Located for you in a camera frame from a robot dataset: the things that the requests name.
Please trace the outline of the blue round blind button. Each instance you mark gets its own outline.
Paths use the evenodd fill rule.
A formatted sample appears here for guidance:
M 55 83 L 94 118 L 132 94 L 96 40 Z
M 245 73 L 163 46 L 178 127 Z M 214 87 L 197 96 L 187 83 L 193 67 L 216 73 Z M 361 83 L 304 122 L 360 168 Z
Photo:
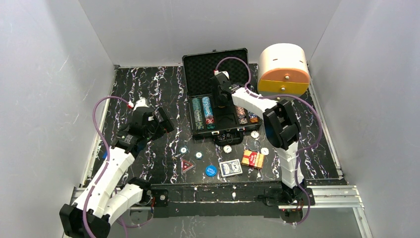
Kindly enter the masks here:
M 208 177 L 214 177 L 217 175 L 217 173 L 218 173 L 217 167 L 214 165 L 209 165 L 205 169 L 205 174 Z

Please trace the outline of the clear round button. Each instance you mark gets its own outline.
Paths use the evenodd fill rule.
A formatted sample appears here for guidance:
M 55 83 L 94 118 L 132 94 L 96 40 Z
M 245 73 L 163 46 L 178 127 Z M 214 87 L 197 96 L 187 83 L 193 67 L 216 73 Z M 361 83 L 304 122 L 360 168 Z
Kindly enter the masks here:
M 261 144 L 257 140 L 251 140 L 251 141 L 247 142 L 247 147 L 248 147 L 248 150 L 250 150 L 250 151 L 259 152 Z

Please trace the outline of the blue playing card deck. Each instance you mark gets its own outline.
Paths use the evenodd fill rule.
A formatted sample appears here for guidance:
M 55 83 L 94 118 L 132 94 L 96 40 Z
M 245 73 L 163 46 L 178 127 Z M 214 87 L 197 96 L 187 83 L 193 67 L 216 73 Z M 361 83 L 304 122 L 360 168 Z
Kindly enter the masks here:
M 243 173 L 239 159 L 221 162 L 219 163 L 219 167 L 223 178 L 241 175 Z

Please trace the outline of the red playing card deck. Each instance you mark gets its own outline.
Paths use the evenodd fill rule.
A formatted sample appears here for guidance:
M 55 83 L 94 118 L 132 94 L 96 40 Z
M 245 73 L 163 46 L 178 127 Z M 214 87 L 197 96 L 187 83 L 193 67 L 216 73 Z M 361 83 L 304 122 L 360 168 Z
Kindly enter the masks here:
M 264 158 L 265 156 L 262 153 L 244 150 L 241 165 L 261 169 L 263 167 Z

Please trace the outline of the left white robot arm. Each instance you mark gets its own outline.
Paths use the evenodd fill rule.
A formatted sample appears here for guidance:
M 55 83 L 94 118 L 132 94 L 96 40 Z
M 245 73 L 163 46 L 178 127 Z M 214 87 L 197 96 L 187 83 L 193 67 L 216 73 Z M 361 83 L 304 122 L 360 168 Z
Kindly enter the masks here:
M 142 200 L 150 184 L 130 180 L 119 192 L 114 190 L 138 154 L 153 140 L 174 130 L 163 108 L 135 106 L 129 122 L 116 134 L 100 170 L 81 195 L 59 212 L 64 233 L 71 238 L 105 238 L 112 224 L 126 210 Z

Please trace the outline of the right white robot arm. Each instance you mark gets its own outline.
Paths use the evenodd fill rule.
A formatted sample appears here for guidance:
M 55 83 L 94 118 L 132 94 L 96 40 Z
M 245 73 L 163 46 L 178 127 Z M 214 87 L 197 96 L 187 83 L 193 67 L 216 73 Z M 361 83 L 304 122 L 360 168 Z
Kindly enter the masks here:
M 280 159 L 282 189 L 293 199 L 306 194 L 304 177 L 297 161 L 301 126 L 291 103 L 268 99 L 234 84 L 226 71 L 215 71 L 210 84 L 217 103 L 242 107 L 263 120 L 267 140 Z

